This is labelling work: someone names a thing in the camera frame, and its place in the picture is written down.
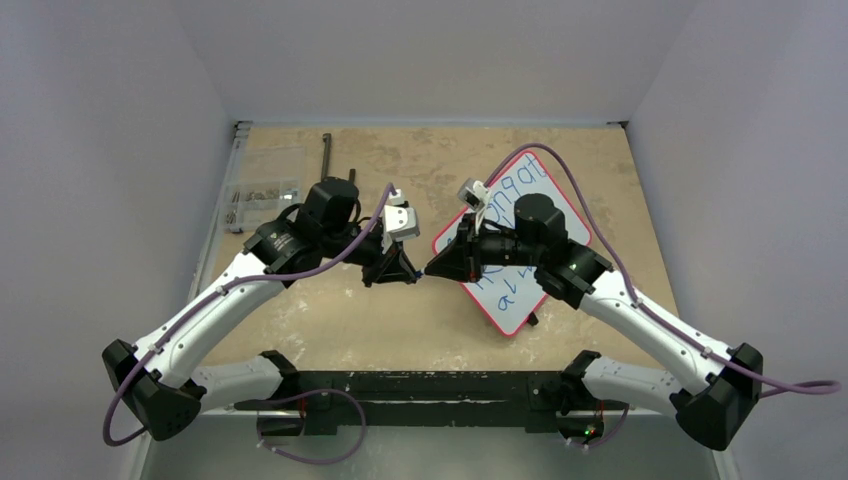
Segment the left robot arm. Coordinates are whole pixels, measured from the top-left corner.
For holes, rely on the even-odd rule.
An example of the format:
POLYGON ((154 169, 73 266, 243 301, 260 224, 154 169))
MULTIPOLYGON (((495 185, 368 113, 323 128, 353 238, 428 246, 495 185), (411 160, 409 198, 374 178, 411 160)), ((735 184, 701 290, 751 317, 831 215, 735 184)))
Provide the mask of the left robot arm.
POLYGON ((302 202, 258 226, 224 272, 174 317, 134 342, 116 339, 105 347, 102 360, 115 390, 102 425, 105 444, 122 446, 144 433, 166 440, 210 408, 279 395, 296 370, 276 351, 242 364, 200 363, 295 282, 346 263, 360 266, 367 287, 415 283, 403 243, 420 231, 403 190, 388 184, 364 225, 360 212, 353 182, 319 181, 302 202))

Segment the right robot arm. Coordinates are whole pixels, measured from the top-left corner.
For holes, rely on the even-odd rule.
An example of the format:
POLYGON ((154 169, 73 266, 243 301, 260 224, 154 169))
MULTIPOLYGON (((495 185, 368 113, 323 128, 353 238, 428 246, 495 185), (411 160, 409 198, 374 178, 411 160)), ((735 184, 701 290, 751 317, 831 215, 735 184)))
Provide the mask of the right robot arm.
POLYGON ((616 400, 673 418, 693 440, 726 450, 758 403, 762 354, 715 340, 649 299, 634 300, 624 274, 588 246, 570 239, 564 213, 542 194, 520 197, 515 225, 462 217, 453 240, 428 262, 428 276, 476 283, 486 266, 530 267, 550 297, 611 326, 661 364, 625 365, 597 352, 580 354, 563 372, 577 396, 616 400))

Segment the pink framed whiteboard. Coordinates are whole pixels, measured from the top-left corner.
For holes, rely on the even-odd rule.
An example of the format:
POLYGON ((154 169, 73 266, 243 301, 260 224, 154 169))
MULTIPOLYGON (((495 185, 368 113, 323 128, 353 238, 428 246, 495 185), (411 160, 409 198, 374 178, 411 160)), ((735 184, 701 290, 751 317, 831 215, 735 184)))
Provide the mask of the pink framed whiteboard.
MULTIPOLYGON (((504 227, 514 226, 514 204, 524 194, 548 196, 565 215, 569 237, 583 245, 593 240, 591 227, 582 217, 574 196, 566 194, 535 151, 516 154, 495 177, 485 218, 504 227)), ((547 295, 534 279, 534 269, 520 266, 486 266, 476 283, 461 288, 504 336, 511 337, 547 295)))

